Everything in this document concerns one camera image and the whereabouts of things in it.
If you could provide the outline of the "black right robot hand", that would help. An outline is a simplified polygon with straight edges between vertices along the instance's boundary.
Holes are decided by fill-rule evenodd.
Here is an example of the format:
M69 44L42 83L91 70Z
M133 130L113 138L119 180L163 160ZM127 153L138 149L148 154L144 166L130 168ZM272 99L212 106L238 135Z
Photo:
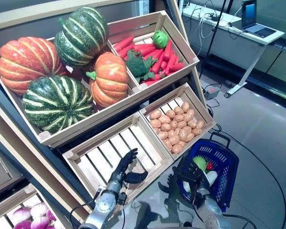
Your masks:
M198 188L209 188L210 183L203 170L194 161L181 161L174 170L176 183L181 192L195 192Z

